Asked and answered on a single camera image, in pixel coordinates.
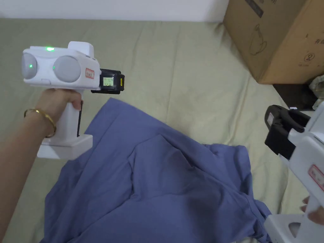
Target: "mattress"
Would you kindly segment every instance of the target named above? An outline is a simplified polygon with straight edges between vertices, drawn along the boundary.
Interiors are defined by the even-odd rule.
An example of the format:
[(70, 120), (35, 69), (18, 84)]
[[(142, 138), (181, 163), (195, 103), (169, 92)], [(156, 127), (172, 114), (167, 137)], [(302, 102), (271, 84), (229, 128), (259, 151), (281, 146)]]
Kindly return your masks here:
[[(101, 68), (126, 76), (120, 95), (84, 92), (80, 130), (114, 97), (204, 144), (244, 145), (255, 198), (272, 213), (300, 213), (302, 184), (264, 145), (269, 105), (285, 106), (272, 86), (258, 84), (222, 24), (107, 20), (0, 19), (1, 141), (22, 123), (42, 88), (23, 82), (22, 51), (29, 46), (94, 46)], [(64, 160), (37, 158), (4, 242), (43, 237), (44, 199)]]

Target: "device handle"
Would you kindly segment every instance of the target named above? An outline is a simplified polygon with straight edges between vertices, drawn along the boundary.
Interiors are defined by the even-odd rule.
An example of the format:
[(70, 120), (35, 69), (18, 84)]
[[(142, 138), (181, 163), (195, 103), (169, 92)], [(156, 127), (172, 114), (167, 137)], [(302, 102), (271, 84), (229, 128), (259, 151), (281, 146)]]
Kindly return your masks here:
[(299, 228), (296, 241), (298, 243), (320, 243), (324, 239), (324, 226), (310, 221), (307, 217), (308, 214), (316, 211), (320, 207), (317, 199), (311, 195), (308, 201), (307, 209)]
[(65, 146), (77, 138), (80, 111), (72, 103), (67, 103), (62, 116), (56, 123), (56, 133), (51, 138), (45, 138), (42, 144)]

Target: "small lcd screen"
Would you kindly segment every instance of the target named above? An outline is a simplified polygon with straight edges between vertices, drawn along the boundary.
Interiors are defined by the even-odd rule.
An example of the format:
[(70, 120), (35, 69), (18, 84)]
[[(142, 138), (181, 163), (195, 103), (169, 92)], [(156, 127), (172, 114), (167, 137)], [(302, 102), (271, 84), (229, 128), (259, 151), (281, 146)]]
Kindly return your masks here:
[(103, 85), (104, 86), (114, 86), (114, 78), (103, 78)]

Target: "wrist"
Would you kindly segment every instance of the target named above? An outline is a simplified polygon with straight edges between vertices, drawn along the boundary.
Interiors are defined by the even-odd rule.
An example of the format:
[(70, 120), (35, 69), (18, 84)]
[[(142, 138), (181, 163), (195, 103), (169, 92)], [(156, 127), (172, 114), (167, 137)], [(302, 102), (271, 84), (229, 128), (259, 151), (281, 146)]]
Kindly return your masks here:
[(51, 123), (45, 117), (35, 111), (28, 112), (24, 118), (24, 126), (26, 126), (27, 129), (33, 130), (36, 135), (39, 135), (42, 138), (45, 138), (53, 133)]

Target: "gold bracelet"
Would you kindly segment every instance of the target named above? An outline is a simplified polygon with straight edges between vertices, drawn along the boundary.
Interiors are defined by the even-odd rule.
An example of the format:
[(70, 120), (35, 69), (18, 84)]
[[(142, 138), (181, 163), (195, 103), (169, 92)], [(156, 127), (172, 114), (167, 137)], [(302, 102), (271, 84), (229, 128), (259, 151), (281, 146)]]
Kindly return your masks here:
[(54, 133), (51, 134), (51, 135), (49, 135), (49, 136), (46, 136), (46, 138), (53, 137), (53, 136), (55, 135), (55, 133), (56, 133), (56, 125), (55, 125), (53, 119), (52, 119), (49, 115), (47, 115), (45, 112), (43, 112), (42, 110), (40, 110), (40, 109), (27, 109), (27, 110), (25, 110), (25, 112), (24, 112), (24, 117), (26, 117), (27, 112), (29, 112), (29, 111), (36, 111), (37, 113), (41, 114), (43, 117), (47, 118), (47, 119), (50, 121), (50, 123), (51, 123), (52, 126), (53, 126)]

